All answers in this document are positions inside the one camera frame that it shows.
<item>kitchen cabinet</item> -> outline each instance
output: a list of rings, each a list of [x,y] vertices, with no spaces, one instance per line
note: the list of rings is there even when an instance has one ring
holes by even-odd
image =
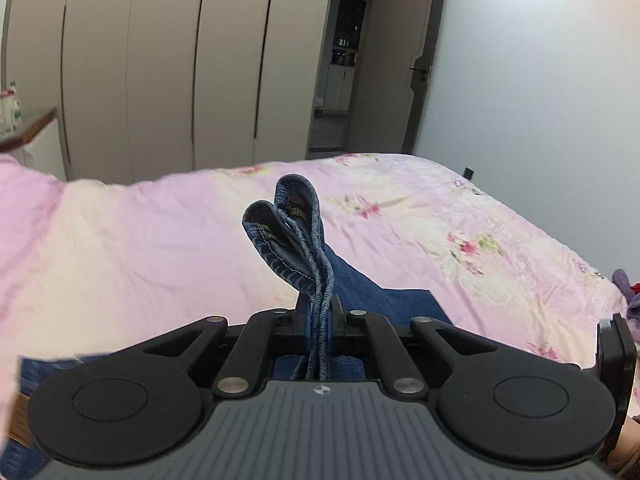
[[[340,0],[334,46],[358,49],[366,7],[365,0]]]
[[[353,66],[329,65],[324,110],[346,112],[349,109],[354,73]]]

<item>bottle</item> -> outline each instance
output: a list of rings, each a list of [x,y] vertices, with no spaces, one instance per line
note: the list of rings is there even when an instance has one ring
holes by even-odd
[[[14,93],[14,102],[12,103],[11,122],[14,128],[22,124],[22,111],[20,110],[20,99],[15,91],[15,81],[9,83],[9,90]]]
[[[0,115],[2,115],[2,130],[15,130],[14,127],[14,97],[13,90],[0,92]]]

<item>jeans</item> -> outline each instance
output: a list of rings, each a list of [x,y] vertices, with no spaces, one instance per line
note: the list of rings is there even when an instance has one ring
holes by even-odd
[[[338,295],[345,311],[363,309],[384,314],[395,325],[407,326],[415,316],[450,323],[428,290],[381,288],[337,256],[324,241],[316,190],[303,176],[283,176],[276,184],[273,204],[265,200],[251,204],[244,213],[242,226],[271,270],[311,299],[315,320],[311,332],[315,339],[308,356],[312,368],[307,370],[307,379],[316,378],[316,368],[319,368],[320,380],[364,377],[361,365],[349,361],[345,367],[343,358],[332,360],[336,370],[322,374],[322,352],[326,352],[326,341],[323,345],[322,338],[326,338],[331,294]],[[314,362],[314,340],[318,342],[318,364]],[[290,358],[276,361],[274,376],[284,375],[291,369],[291,363]]]
[[[19,378],[20,393],[29,397],[48,377],[97,357],[100,356],[86,356],[66,361],[22,359]],[[31,447],[26,447],[9,438],[0,456],[0,475],[6,480],[27,480],[40,471],[47,460],[33,439],[31,439]]]

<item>bed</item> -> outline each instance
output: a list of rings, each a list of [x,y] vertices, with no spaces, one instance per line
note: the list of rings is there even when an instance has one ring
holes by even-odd
[[[230,324],[297,293],[241,225],[280,176],[316,187],[326,241],[386,288],[426,288],[452,322],[589,367],[617,288],[568,247],[452,171],[408,155],[345,155],[64,184],[0,158],[0,413],[18,356],[110,352],[212,314]],[[638,385],[629,413],[640,413]]]

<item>stitching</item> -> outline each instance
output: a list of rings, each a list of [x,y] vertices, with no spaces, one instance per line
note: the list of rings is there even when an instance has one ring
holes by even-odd
[[[260,228],[258,227],[258,231],[260,231],[260,236],[262,237],[262,240],[264,241],[264,243],[266,243],[267,245],[269,245],[268,241],[267,241],[267,240],[265,239],[265,237],[264,237],[264,234],[262,233],[262,229],[260,229]],[[314,283],[315,283],[314,279],[313,279],[311,276],[307,276],[304,272],[300,272],[299,270],[292,269],[291,267],[289,267],[289,266],[285,263],[285,261],[284,261],[281,257],[279,257],[279,256],[278,256],[278,255],[273,251],[273,249],[271,249],[271,247],[270,247],[270,250],[271,250],[271,254],[273,254],[273,256],[275,256],[277,259],[279,259],[279,260],[282,262],[282,264],[283,264],[285,267],[287,267],[287,269],[289,269],[291,272],[295,272],[296,274],[300,274],[300,275],[304,276],[306,279],[311,280],[312,282],[314,282]]]

